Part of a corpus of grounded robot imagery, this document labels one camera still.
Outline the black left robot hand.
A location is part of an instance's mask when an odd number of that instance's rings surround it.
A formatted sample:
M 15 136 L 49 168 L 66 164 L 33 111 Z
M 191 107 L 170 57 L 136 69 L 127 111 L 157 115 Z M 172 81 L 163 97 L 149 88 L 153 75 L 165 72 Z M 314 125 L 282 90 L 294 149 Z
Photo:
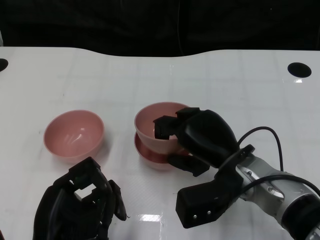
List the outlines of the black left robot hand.
M 113 217 L 127 219 L 120 187 L 88 157 L 49 186 L 37 208 L 34 240 L 107 240 Z

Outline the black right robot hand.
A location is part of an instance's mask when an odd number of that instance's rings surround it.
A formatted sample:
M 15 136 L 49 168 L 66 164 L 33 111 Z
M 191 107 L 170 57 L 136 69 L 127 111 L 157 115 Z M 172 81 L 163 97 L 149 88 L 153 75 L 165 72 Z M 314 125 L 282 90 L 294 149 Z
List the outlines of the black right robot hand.
M 154 121 L 156 139 L 168 140 L 176 136 L 184 153 L 171 153 L 168 163 L 198 177 L 210 167 L 218 169 L 240 147 L 234 132 L 216 112 L 185 107 L 174 116 L 161 116 Z

